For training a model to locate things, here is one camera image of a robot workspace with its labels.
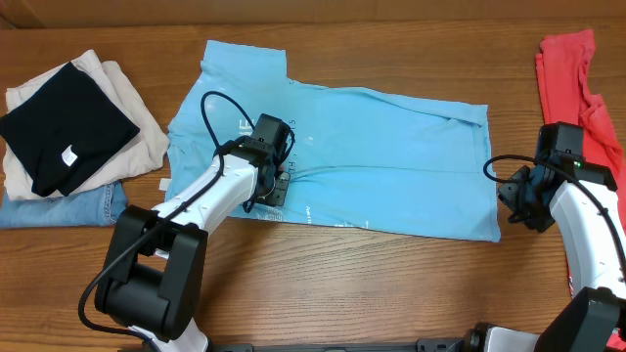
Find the wooden table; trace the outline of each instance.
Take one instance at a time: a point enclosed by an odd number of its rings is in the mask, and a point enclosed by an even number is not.
[[[626,145],[626,22],[378,22],[0,31],[0,89],[95,49],[115,60],[163,130],[200,74],[207,39],[287,49],[291,78],[489,105],[494,154],[533,155],[542,113],[534,55],[546,34],[596,30],[592,90]],[[518,164],[496,166],[501,175]],[[124,182],[152,207],[169,168]],[[562,241],[506,221],[500,243],[226,220],[206,255],[197,320],[215,342],[414,341],[478,321],[541,332],[569,301]],[[93,332],[78,296],[101,269],[111,228],[0,233],[0,350],[114,351],[137,341]],[[100,323],[111,322],[90,307]]]

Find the red cloth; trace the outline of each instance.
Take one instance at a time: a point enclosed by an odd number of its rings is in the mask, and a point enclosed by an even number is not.
[[[613,124],[600,94],[589,91],[587,76],[596,52],[594,31],[550,35],[536,55],[541,108],[546,123],[567,122],[585,130],[583,156],[589,162],[608,166],[617,182],[618,210],[626,225],[626,169]],[[625,350],[616,334],[609,346]]]

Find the wood grain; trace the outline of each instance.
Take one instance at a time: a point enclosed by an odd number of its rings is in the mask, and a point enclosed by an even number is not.
[[[7,30],[0,89],[95,49],[102,61],[119,62],[166,130],[210,38],[286,49],[290,77],[303,82],[488,104],[494,154],[533,154],[542,125],[538,44],[587,27],[598,42],[592,91],[604,94],[626,145],[626,22],[611,19]],[[166,166],[125,181],[131,202],[161,202],[158,180],[168,175]],[[509,225],[508,214],[501,209],[499,243],[227,219],[209,241],[197,319],[217,343],[258,345],[411,341],[461,335],[477,321],[540,332],[569,301],[562,241],[556,228],[539,235]],[[136,345],[92,332],[76,316],[111,234],[0,233],[1,351]],[[93,308],[89,314],[110,323]]]
[[[0,29],[11,29],[11,24],[0,16]]]
[[[626,17],[622,0],[3,0],[19,28]]]

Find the folded clothes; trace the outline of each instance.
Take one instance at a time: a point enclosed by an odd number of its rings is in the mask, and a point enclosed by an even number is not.
[[[69,197],[41,200],[9,200],[5,192],[0,229],[108,226],[115,223],[126,203],[120,182]]]
[[[536,55],[537,80],[546,123],[567,122],[584,129],[583,156],[608,166],[617,182],[618,211],[626,227],[626,170],[602,95],[591,94],[587,77],[596,52],[594,31],[550,35]]]
[[[0,135],[32,178],[32,192],[68,196],[139,133],[87,73],[66,64],[0,118]]]
[[[74,194],[93,190],[126,177],[137,176],[162,167],[163,155],[169,141],[144,105],[141,97],[115,62],[100,63],[93,50],[71,61],[81,71],[89,74],[111,102],[140,128],[139,134],[114,155],[92,177],[80,185]],[[58,66],[35,77],[17,88],[7,90],[9,111],[27,101],[63,66]],[[32,179],[24,170],[11,148],[3,160],[6,173],[5,188],[10,199],[42,198],[31,191]],[[60,197],[54,192],[49,197]]]
[[[327,88],[287,78],[285,51],[209,41],[201,76],[169,125],[172,181],[183,191],[211,164],[201,118],[204,92],[232,97],[253,119],[287,122],[295,144],[282,207],[257,204],[231,216],[361,227],[399,234],[496,242],[496,185],[482,174],[491,155],[487,107]],[[220,142],[251,133],[220,97],[205,102]]]

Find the stack of clothes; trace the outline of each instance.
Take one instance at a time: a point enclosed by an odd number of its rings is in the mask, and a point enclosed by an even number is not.
[[[6,94],[0,228],[108,226],[120,179],[162,167],[167,137],[116,62],[93,50]]]

